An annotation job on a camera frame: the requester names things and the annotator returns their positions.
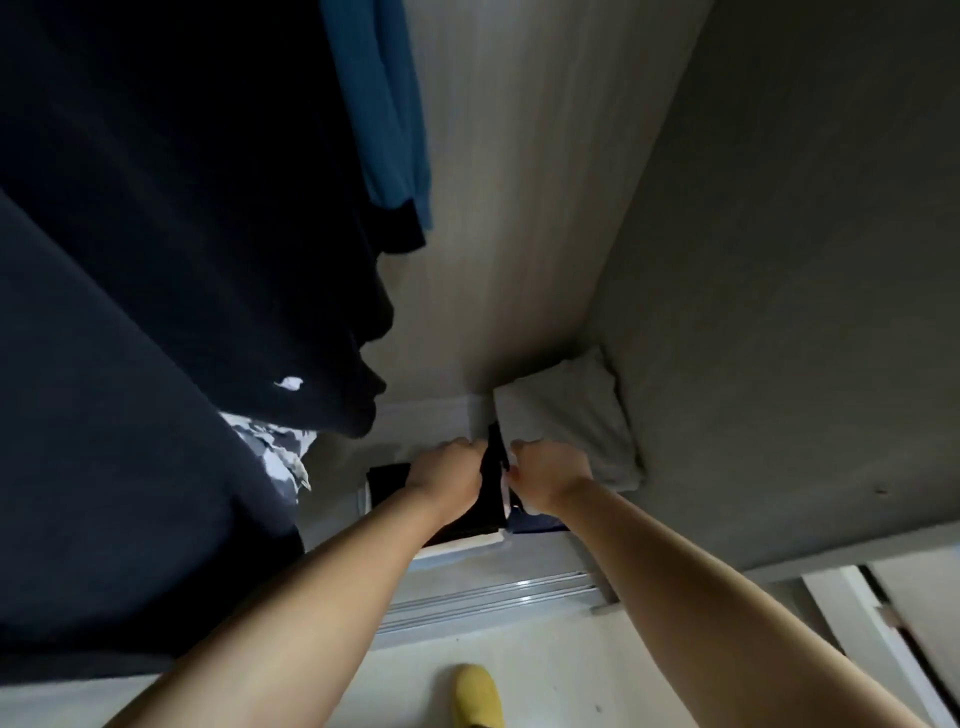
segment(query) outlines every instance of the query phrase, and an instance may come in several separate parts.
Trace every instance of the person's right hand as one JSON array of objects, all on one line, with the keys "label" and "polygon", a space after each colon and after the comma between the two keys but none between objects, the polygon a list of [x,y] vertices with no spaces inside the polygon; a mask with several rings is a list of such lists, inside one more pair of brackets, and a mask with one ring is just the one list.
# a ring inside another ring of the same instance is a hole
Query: person's right hand
[{"label": "person's right hand", "polygon": [[507,473],[510,487],[525,506],[542,513],[559,516],[564,497],[593,479],[587,456],[572,445],[514,440],[510,450],[516,456],[516,465]]}]

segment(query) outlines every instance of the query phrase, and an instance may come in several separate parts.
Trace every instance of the white cloth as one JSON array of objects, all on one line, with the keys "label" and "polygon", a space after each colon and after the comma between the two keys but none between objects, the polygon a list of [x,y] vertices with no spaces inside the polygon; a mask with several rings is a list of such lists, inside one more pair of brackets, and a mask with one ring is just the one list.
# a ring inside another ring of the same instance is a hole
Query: white cloth
[{"label": "white cloth", "polygon": [[617,492],[636,490],[643,474],[615,387],[599,347],[497,387],[493,402],[504,444],[569,443],[587,454],[598,483]]}]

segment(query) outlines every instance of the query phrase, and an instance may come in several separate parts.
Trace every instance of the yellow slipper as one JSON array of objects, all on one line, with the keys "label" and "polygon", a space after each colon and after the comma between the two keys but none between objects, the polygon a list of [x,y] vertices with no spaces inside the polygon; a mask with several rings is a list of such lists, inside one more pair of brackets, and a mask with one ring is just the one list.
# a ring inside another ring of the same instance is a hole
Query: yellow slipper
[{"label": "yellow slipper", "polygon": [[454,728],[505,728],[496,683],[485,667],[462,665],[453,681]]}]

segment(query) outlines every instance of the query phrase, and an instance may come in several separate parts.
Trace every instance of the floor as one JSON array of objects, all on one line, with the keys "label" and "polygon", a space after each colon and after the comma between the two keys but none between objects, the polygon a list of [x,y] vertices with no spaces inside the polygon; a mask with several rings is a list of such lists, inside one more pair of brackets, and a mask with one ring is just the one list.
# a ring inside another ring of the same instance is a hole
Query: floor
[{"label": "floor", "polygon": [[[328,725],[443,728],[454,666],[490,670],[507,725],[694,726],[622,612],[531,619],[371,652]],[[101,680],[0,690],[6,728],[95,728],[151,682]]]}]

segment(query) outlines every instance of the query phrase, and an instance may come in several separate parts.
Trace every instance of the person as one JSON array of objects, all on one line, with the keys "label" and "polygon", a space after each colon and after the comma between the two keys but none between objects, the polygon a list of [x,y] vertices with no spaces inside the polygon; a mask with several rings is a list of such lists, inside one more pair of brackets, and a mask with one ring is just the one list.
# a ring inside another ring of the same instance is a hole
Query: person
[{"label": "person", "polygon": [[[485,448],[461,439],[418,457],[406,487],[305,556],[108,726],[323,725],[414,555],[476,501]],[[512,451],[512,488],[583,541],[703,728],[924,725],[759,587],[594,482],[582,452],[553,442]],[[457,676],[454,702],[458,728],[504,725],[480,667]]]}]

